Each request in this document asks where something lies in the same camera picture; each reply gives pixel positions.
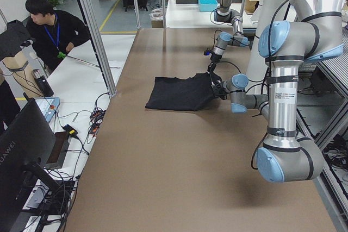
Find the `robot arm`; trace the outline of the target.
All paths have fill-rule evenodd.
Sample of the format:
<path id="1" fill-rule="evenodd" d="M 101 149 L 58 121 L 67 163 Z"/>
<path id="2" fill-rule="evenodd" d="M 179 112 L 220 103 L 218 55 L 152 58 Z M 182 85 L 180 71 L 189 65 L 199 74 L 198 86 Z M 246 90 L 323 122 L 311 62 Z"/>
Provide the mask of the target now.
<path id="1" fill-rule="evenodd" d="M 220 61 L 227 46 L 246 47 L 250 44 L 247 37 L 243 34 L 243 15 L 231 9 L 232 0 L 221 0 L 220 6 L 214 12 L 214 21 L 229 23 L 233 27 L 233 34 L 221 32 L 217 37 L 210 57 L 211 63 L 207 71 L 212 73 L 216 63 Z"/>
<path id="2" fill-rule="evenodd" d="M 298 72 L 305 62 L 342 54 L 341 13 L 323 12 L 299 22 L 275 21 L 263 30 L 258 52 L 270 70 L 267 94 L 248 95 L 248 77 L 242 73 L 213 84 L 213 93 L 229 96 L 234 113 L 257 109 L 267 119 L 266 136 L 254 156 L 265 180 L 312 180 L 322 172 L 324 157 L 311 138 L 296 132 Z"/>

